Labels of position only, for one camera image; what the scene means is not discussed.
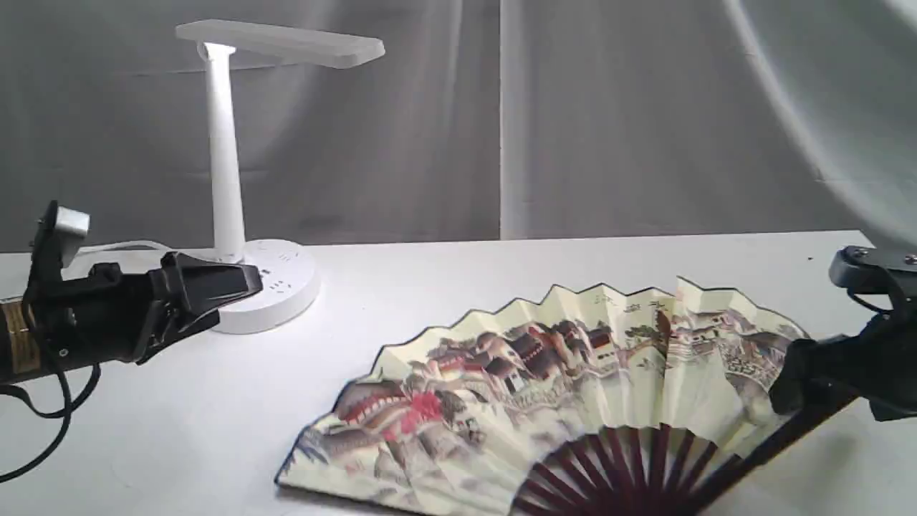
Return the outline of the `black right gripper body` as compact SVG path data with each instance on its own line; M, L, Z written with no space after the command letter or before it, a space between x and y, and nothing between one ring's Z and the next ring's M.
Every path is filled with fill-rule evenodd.
M853 290L873 317L854 337L861 372L855 390L877 421L915 418L915 297L900 290Z

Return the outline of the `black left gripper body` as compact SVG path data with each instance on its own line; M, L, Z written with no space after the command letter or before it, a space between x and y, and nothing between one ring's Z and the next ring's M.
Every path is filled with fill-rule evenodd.
M188 313L173 286L173 254L146 273L124 273L98 262L86 277L65 279L51 264L32 264L25 291L25 324L47 365L88 366L118 360L142 365L154 330Z

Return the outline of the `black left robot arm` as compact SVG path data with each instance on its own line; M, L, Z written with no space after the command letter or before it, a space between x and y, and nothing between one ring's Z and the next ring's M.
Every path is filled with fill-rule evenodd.
M158 268L127 273L96 262L85 277L47 273L30 298L2 303L2 383L118 360L144 365L216 327L219 311L263 290L259 269L166 252Z

